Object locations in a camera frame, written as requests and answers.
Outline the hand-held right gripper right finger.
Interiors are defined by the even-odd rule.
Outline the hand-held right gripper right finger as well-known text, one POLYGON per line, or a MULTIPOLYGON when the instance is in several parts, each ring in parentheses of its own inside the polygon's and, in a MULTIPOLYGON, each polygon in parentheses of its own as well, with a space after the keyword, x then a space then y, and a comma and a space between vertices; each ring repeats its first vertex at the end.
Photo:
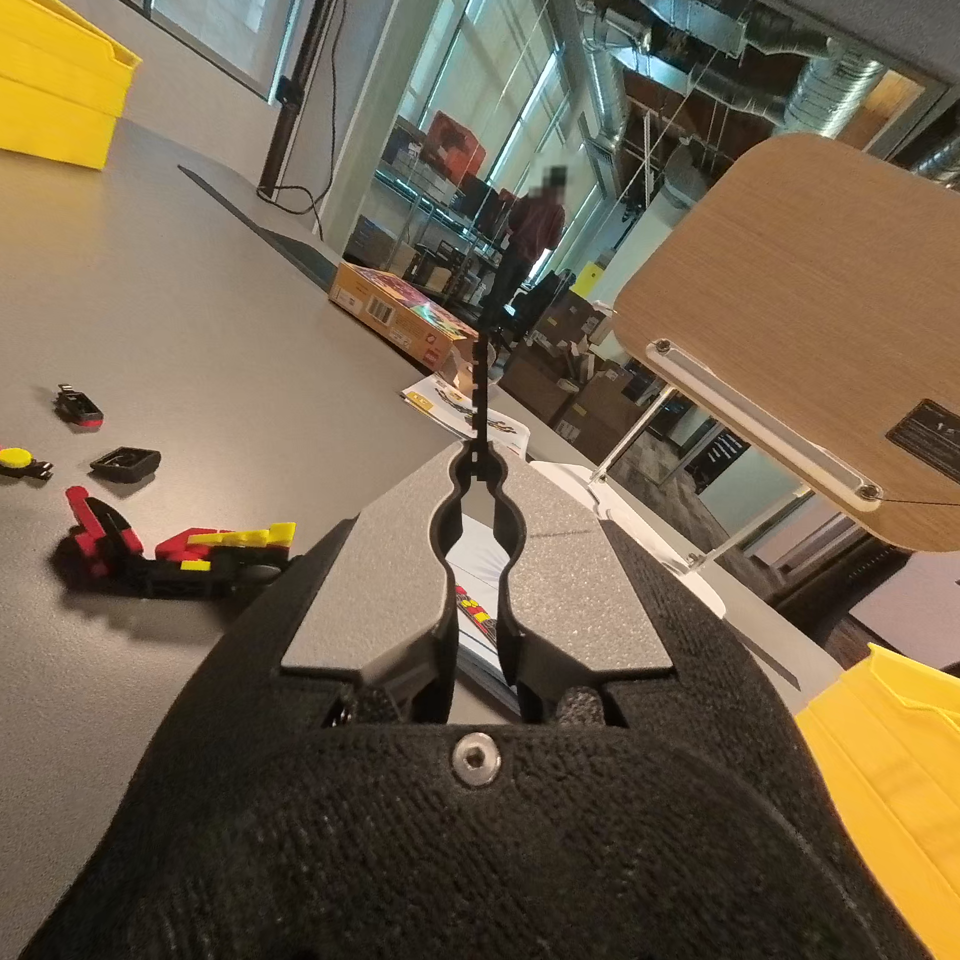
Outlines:
POLYGON ((499 579, 497 651, 521 721, 548 723, 564 696, 669 676, 674 665, 608 536, 584 502, 533 464, 490 446, 499 579))

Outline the long black lego plate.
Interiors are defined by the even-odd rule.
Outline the long black lego plate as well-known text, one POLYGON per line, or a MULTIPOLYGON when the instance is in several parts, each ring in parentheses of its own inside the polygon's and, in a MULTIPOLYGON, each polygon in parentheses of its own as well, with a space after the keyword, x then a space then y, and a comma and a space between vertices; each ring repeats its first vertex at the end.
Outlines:
POLYGON ((489 412, 489 347, 487 330, 478 333, 472 355, 472 429, 470 441, 471 474, 479 482, 487 482, 490 474, 491 455, 488 439, 489 412))

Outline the black red yellow lego model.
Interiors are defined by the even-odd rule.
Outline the black red yellow lego model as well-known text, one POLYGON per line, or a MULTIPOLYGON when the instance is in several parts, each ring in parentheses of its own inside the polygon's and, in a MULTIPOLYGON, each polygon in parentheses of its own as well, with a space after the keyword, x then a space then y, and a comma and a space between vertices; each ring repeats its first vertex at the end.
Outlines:
POLYGON ((150 553, 126 517, 85 487, 67 487, 65 499, 73 519, 63 542, 65 566, 86 590, 147 599, 222 599, 264 589, 294 561, 294 522, 253 530, 190 527, 150 553))

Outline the stack of cardboard boxes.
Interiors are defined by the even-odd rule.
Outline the stack of cardboard boxes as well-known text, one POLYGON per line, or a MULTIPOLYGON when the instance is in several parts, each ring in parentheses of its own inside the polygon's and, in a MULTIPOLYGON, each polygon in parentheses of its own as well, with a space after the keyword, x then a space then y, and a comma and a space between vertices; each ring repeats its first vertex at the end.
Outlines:
POLYGON ((501 322, 508 351, 501 391, 552 428, 590 462, 602 461, 642 417, 641 397, 656 384, 641 365, 604 358, 613 310, 566 290, 527 336, 514 340, 513 308, 501 322))

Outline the metal shelf rack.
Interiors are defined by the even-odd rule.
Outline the metal shelf rack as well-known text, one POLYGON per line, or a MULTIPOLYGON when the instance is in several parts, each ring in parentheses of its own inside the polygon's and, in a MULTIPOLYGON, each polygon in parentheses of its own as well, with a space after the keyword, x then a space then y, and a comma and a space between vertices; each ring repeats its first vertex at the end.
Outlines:
POLYGON ((479 306, 507 247, 518 197, 473 173, 452 182, 395 126, 374 170, 343 258, 393 274, 442 303, 479 306))

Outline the open instruction booklet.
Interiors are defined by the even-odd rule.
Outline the open instruction booklet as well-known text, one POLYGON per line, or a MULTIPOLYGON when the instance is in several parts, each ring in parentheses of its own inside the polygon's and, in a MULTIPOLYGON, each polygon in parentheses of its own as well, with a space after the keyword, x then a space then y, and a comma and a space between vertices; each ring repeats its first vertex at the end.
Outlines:
POLYGON ((446 562, 454 578, 458 666, 511 718, 519 718, 518 694, 505 678, 498 654, 499 579, 508 562, 507 553, 491 527, 464 517, 462 534, 447 553, 446 562))

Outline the silver ventilation duct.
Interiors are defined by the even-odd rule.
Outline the silver ventilation duct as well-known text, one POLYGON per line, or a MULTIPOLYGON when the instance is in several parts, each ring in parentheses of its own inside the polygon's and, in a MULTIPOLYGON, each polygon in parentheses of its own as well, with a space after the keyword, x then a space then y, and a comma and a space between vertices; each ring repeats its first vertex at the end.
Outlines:
POLYGON ((600 141, 641 120, 731 159, 767 136, 838 138, 888 73, 763 2, 572 2, 600 141))

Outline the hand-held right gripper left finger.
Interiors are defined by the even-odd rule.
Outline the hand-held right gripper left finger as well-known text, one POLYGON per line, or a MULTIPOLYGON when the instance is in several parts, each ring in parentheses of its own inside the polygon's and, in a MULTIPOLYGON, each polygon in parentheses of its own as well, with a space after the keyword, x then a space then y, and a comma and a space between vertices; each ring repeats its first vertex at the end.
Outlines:
POLYGON ((383 690, 410 720, 450 717, 459 627, 447 553, 460 538, 467 442, 454 442, 371 501, 282 656, 289 674, 383 690))

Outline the yellow round lego piece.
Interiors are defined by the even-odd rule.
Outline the yellow round lego piece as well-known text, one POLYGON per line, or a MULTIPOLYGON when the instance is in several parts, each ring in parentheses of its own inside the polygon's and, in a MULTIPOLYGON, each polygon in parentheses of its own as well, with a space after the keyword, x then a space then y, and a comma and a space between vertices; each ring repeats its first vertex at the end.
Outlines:
POLYGON ((24 448, 1 448, 1 476, 46 482, 52 477, 53 472, 53 463, 38 460, 24 448))

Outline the yellow plastic bin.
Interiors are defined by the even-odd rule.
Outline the yellow plastic bin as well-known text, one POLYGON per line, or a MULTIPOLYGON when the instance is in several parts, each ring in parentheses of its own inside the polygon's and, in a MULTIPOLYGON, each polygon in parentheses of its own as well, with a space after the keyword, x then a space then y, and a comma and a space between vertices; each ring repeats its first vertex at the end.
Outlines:
POLYGON ((59 1, 1 3, 1 147, 104 169, 141 58, 59 1))
POLYGON ((959 679, 881 646, 796 716, 858 851, 934 958, 959 957, 959 679))

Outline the black stand pole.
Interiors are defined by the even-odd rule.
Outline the black stand pole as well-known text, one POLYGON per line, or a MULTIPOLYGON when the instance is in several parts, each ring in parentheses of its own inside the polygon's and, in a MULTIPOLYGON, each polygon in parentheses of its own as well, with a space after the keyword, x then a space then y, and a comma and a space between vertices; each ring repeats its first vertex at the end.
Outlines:
POLYGON ((337 2, 334 1, 310 3, 309 16, 292 70, 289 75, 281 75, 277 81, 274 100, 279 105, 279 112, 257 186, 257 196, 265 202, 275 203, 282 192, 283 164, 306 100, 308 84, 329 30, 331 15, 336 8, 337 2))

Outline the small red black lego piece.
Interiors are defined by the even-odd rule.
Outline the small red black lego piece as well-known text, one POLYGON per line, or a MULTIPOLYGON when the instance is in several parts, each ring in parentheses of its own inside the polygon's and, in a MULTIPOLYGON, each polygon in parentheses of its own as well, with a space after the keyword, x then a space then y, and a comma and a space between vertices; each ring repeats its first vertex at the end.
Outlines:
POLYGON ((99 430, 105 420, 99 406, 85 392, 69 384, 57 385, 53 409, 61 420, 82 430, 99 430))

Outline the wooden board on white stand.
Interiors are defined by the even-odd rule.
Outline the wooden board on white stand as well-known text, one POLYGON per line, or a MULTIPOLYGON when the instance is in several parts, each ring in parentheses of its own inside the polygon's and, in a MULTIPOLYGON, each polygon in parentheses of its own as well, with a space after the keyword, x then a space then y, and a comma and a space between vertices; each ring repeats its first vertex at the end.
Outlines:
POLYGON ((823 643, 911 554, 958 550, 958 195, 814 134, 748 150, 592 302, 655 384, 625 481, 823 643))

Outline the black square lego piece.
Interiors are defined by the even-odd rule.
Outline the black square lego piece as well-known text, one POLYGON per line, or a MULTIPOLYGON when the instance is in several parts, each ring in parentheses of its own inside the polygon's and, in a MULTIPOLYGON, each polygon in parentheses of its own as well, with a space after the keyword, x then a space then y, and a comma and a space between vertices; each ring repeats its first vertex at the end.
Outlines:
POLYGON ((116 484, 137 484, 152 477, 162 463, 162 453, 148 448, 120 446, 89 463, 89 472, 116 484))

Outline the orange cardboard lego box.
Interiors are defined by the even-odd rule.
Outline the orange cardboard lego box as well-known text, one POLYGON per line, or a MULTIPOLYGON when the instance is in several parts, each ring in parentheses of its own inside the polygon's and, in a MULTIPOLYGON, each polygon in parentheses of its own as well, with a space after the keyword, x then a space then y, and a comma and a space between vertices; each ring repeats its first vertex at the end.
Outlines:
POLYGON ((343 261, 328 300, 431 373, 474 360, 476 331, 390 272, 343 261))

